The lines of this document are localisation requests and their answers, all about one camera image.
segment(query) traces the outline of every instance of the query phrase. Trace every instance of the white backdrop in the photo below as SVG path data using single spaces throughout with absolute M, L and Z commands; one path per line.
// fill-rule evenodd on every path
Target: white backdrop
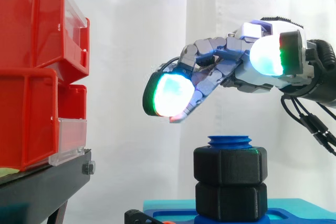
M 308 38 L 336 46 L 334 0 L 75 1 L 91 20 L 90 77 L 80 83 L 88 87 L 87 147 L 97 169 L 70 199 L 66 224 L 121 224 L 145 199 L 194 198 L 192 152 L 214 134 L 247 134 L 267 149 L 269 197 L 336 211 L 336 159 L 284 113 L 279 91 L 218 88 L 181 125 L 146 116 L 141 104 L 150 74 L 186 42 L 225 36 L 251 19 L 292 18 Z

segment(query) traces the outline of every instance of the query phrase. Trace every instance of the bolt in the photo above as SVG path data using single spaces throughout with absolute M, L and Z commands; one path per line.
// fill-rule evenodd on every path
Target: bolt
M 86 175 L 93 175 L 96 170 L 95 161 L 90 160 L 86 164 L 83 165 L 83 173 Z

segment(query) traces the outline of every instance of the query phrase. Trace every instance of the robotic hand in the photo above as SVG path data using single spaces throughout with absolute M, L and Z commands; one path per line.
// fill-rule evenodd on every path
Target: robotic hand
M 281 104 L 329 152 L 336 138 L 298 100 L 336 107 L 336 58 L 323 40 L 306 40 L 302 26 L 284 18 L 262 18 L 243 25 L 226 38 L 197 40 L 153 73 L 143 95 L 148 115 L 168 116 L 182 122 L 219 85 L 247 93 L 269 92 L 276 87 Z M 286 106 L 293 102 L 296 117 Z

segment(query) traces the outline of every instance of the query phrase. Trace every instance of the yellow object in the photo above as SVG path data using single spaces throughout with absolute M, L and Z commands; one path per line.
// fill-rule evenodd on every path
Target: yellow object
M 0 178 L 8 174 L 18 173 L 20 170 L 12 168 L 0 168 Z

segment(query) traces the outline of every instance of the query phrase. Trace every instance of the red storage bin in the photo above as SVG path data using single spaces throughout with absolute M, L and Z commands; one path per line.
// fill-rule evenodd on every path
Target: red storage bin
M 89 74 L 89 20 L 73 0 L 0 0 L 0 68 L 52 68 L 59 81 Z
M 83 154 L 85 86 L 58 85 L 52 69 L 0 69 L 0 90 L 0 167 L 26 170 Z

